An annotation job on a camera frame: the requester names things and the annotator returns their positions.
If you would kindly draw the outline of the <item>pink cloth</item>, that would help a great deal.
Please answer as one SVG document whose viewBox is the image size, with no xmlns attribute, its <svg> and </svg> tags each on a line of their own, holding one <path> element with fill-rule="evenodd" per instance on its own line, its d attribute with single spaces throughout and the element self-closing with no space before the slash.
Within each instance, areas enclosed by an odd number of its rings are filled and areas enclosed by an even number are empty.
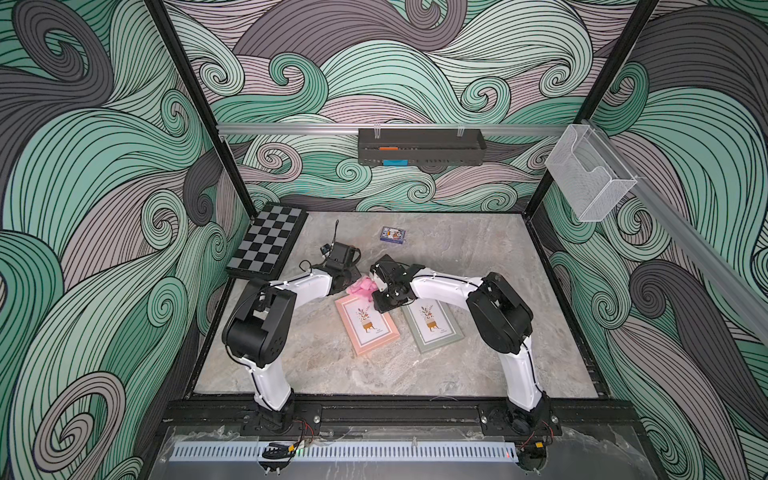
<svg viewBox="0 0 768 480">
<path fill-rule="evenodd" d="M 373 293 L 378 290 L 378 286 L 369 276 L 363 276 L 346 289 L 348 295 L 372 301 Z"/>
</svg>

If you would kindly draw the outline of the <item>pink picture frame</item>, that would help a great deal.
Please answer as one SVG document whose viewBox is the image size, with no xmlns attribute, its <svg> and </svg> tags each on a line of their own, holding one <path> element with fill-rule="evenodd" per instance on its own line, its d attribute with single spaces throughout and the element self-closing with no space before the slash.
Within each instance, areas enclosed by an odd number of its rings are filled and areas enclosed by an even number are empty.
<svg viewBox="0 0 768 480">
<path fill-rule="evenodd" d="M 378 312 L 372 301 L 348 295 L 336 300 L 335 306 L 357 356 L 400 338 L 391 316 Z"/>
</svg>

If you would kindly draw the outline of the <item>green picture frame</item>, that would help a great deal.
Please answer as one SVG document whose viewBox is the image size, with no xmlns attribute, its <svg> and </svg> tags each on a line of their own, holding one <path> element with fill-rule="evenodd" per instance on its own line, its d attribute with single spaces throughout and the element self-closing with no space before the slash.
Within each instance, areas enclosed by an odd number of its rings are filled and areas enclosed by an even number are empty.
<svg viewBox="0 0 768 480">
<path fill-rule="evenodd" d="M 418 299 L 403 306 L 401 311 L 422 354 L 464 339 L 457 321 L 441 302 Z"/>
</svg>

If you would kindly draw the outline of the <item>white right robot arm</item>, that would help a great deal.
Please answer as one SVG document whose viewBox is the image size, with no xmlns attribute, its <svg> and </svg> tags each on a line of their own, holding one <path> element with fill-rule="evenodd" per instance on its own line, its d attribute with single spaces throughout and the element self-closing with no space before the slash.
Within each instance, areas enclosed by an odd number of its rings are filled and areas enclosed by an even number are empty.
<svg viewBox="0 0 768 480">
<path fill-rule="evenodd" d="M 485 344 L 500 358 L 507 387 L 510 428 L 528 436 L 550 416 L 549 397 L 539 385 L 532 356 L 533 312 L 499 273 L 462 277 L 405 265 L 388 255 L 370 267 L 377 286 L 372 299 L 381 313 L 411 301 L 435 300 L 469 312 Z"/>
</svg>

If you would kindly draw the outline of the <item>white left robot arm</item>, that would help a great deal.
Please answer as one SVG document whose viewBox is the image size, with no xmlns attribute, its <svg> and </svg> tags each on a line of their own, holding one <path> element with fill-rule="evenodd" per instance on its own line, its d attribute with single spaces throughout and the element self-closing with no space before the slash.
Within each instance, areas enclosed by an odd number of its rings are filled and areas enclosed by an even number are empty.
<svg viewBox="0 0 768 480">
<path fill-rule="evenodd" d="M 281 355 L 295 309 L 336 295 L 360 278 L 358 248 L 334 242 L 322 252 L 321 263 L 294 278 L 249 281 L 222 331 L 227 353 L 247 370 L 254 400 L 268 412 L 285 412 L 292 398 Z"/>
</svg>

